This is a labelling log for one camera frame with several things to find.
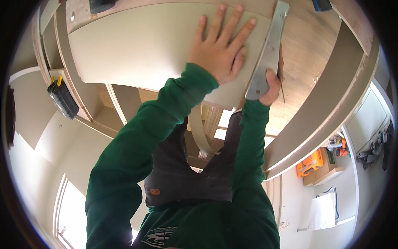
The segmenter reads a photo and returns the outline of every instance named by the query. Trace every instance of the vest logo patch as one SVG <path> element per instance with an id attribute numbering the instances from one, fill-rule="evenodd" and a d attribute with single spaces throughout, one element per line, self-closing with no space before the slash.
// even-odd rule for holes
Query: vest logo patch
<path id="1" fill-rule="evenodd" d="M 151 247 L 162 248 L 176 229 L 177 227 L 160 227 L 149 230 L 141 242 Z"/>

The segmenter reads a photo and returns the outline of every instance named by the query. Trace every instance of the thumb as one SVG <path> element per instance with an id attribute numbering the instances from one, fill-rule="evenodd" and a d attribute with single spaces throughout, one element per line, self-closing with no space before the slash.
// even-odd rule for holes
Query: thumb
<path id="1" fill-rule="evenodd" d="M 234 63 L 232 64 L 232 80 L 235 79 L 238 76 L 239 71 L 241 70 L 243 63 L 245 62 L 245 54 L 246 54 L 246 48 L 242 47 L 240 50 L 236 53 Z"/>
<path id="2" fill-rule="evenodd" d="M 267 70 L 267 82 L 269 84 L 268 92 L 260 97 L 258 100 L 265 106 L 270 106 L 275 100 L 278 99 L 279 90 L 281 89 L 281 82 L 276 77 L 272 70 Z"/>

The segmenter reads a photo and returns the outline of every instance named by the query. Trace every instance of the fingers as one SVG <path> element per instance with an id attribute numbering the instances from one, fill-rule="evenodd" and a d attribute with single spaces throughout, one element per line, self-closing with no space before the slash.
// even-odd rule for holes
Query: fingers
<path id="1" fill-rule="evenodd" d="M 216 11 L 216 15 L 214 16 L 213 23 L 210 26 L 209 34 L 207 35 L 206 41 L 214 43 L 217 40 L 217 37 L 220 32 L 221 23 L 225 15 L 225 11 L 226 11 L 226 5 L 219 4 Z"/>
<path id="2" fill-rule="evenodd" d="M 196 28 L 195 31 L 195 36 L 194 36 L 194 40 L 195 42 L 200 42 L 203 41 L 203 30 L 205 30 L 206 27 L 206 16 L 200 16 L 199 19 L 199 24 L 198 27 Z"/>
<path id="3" fill-rule="evenodd" d="M 269 84 L 269 90 L 264 96 L 259 98 L 259 101 L 265 106 L 270 106 L 279 96 L 281 82 L 272 70 L 267 70 L 266 77 Z"/>
<path id="4" fill-rule="evenodd" d="M 231 38 L 232 33 L 235 31 L 236 25 L 238 24 L 242 14 L 243 14 L 243 7 L 241 4 L 238 4 L 232 11 L 231 17 L 229 18 L 224 29 L 222 30 L 221 35 L 217 40 L 218 43 L 221 43 L 225 46 L 228 44 L 229 39 Z"/>
<path id="5" fill-rule="evenodd" d="M 235 54 L 242 47 L 243 43 L 246 41 L 246 39 L 249 37 L 250 33 L 254 29 L 256 23 L 257 21 L 254 18 L 247 20 L 246 24 L 239 31 L 238 35 L 234 38 L 234 40 L 228 47 L 228 50 L 230 50 L 231 53 Z"/>
<path id="6" fill-rule="evenodd" d="M 231 80 L 234 80 L 239 71 L 241 70 L 243 63 L 245 62 L 246 48 L 242 47 L 235 56 L 234 63 L 232 64 L 232 74 Z"/>

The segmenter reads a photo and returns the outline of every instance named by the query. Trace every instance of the tool case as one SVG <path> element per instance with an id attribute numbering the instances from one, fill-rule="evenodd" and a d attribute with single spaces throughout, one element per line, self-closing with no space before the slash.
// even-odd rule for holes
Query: tool case
<path id="1" fill-rule="evenodd" d="M 47 88 L 47 93 L 54 105 L 65 117 L 70 120 L 74 119 L 79 112 L 79 107 L 70 94 L 65 82 L 62 81 L 62 76 L 60 75 L 57 81 L 54 81 L 54 78 L 51 81 L 52 83 Z"/>

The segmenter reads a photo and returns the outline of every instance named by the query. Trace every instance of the beige curved panel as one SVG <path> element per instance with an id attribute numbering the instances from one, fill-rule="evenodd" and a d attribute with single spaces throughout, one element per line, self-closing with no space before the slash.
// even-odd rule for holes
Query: beige curved panel
<path id="1" fill-rule="evenodd" d="M 191 113 L 188 116 L 188 120 L 189 123 L 191 124 L 191 132 L 193 139 L 195 140 L 195 143 L 198 146 L 198 148 L 202 152 L 205 152 L 207 154 L 218 155 L 219 153 L 213 151 L 213 149 L 210 147 L 210 144 L 207 141 L 205 135 L 205 131 L 203 130 L 201 105 L 197 105 L 191 109 Z"/>
<path id="2" fill-rule="evenodd" d="M 86 83 L 159 90 L 168 78 L 183 72 L 200 15 L 210 23 L 216 9 L 202 3 L 154 4 L 96 20 L 69 34 L 79 75 Z M 228 8 L 227 18 L 231 11 Z M 210 103 L 235 107 L 246 89 L 270 24 L 269 18 L 244 12 L 237 30 L 250 17 L 258 22 L 245 43 L 245 65 L 234 82 L 205 97 Z"/>

